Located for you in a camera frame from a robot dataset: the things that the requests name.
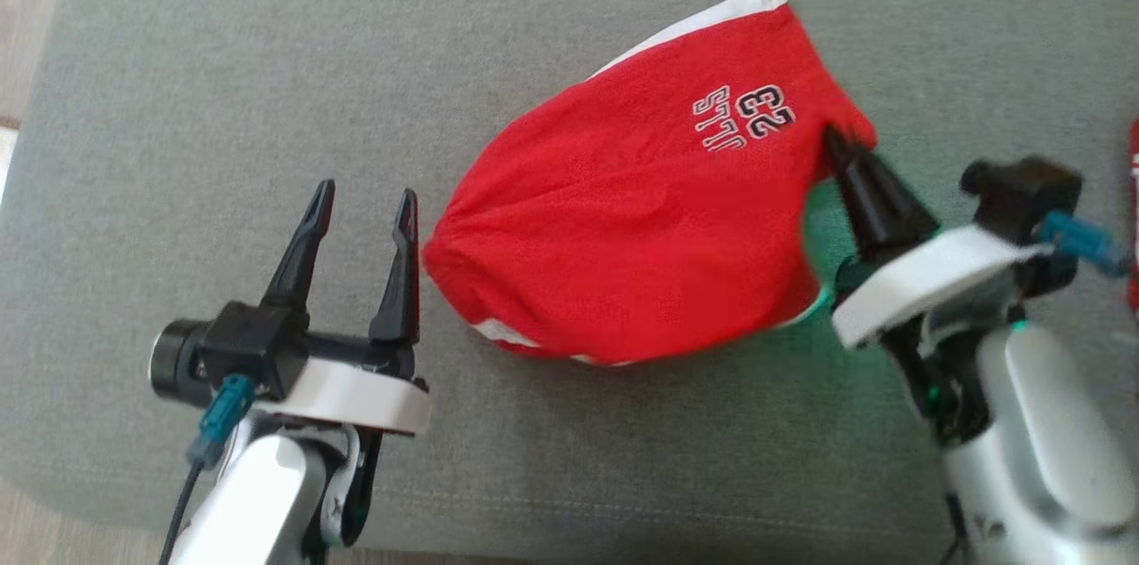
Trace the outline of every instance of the folded cloth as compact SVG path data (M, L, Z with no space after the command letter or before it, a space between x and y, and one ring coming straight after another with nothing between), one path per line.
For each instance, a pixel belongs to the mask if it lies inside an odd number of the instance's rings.
M787 0L727 0L517 118L475 161L424 249L500 346L615 366L804 316L802 247L822 131L871 124Z

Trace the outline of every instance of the gray fabric surface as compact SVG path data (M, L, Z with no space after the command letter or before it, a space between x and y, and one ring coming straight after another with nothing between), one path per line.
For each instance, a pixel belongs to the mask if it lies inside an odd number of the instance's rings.
M0 211L0 464L46 503L158 530L195 411L157 401L174 317L260 296L321 177L339 190L310 309L360 333L404 185L425 234L509 120L720 0L62 0ZM1137 0L792 0L883 153L952 224L977 156L1088 174L1126 228ZM810 229L849 241L833 197ZM579 562L931 562L937 470L879 352L826 318L598 370L483 343L425 282L433 426L385 444L363 543ZM1034 316L1139 458L1123 288L1084 273Z

